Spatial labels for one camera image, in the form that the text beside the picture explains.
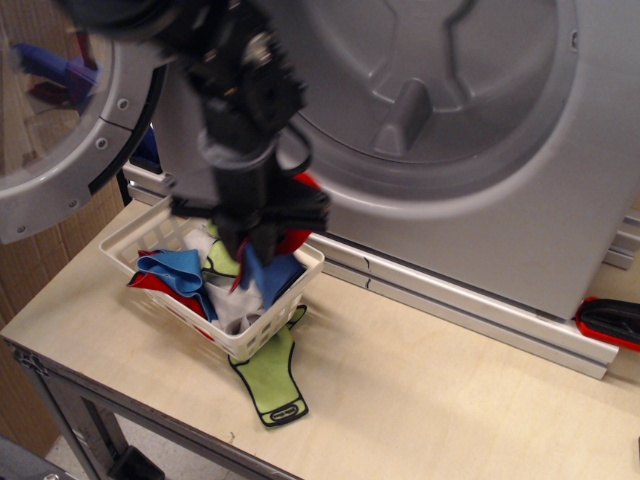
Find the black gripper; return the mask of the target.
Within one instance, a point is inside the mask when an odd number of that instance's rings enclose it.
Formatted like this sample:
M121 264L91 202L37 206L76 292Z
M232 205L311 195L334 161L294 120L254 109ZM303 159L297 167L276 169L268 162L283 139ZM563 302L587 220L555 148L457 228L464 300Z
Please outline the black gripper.
M304 173L311 164L311 148L296 141L293 151L278 158L278 142L271 140L248 152L219 143L203 142L197 154L166 169L164 191L183 216L209 217L229 255L240 260L249 241L263 266L281 255L287 228L262 222L281 181Z

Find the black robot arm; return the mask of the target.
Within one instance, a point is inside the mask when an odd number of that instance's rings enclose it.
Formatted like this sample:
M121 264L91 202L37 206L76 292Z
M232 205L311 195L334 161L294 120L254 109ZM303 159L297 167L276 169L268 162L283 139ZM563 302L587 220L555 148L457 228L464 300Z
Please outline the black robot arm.
M288 232L322 232L330 200L299 175L312 161L293 124L305 87L252 1L66 1L80 27L147 43L176 83L158 108L174 214L210 219L228 252L273 261Z

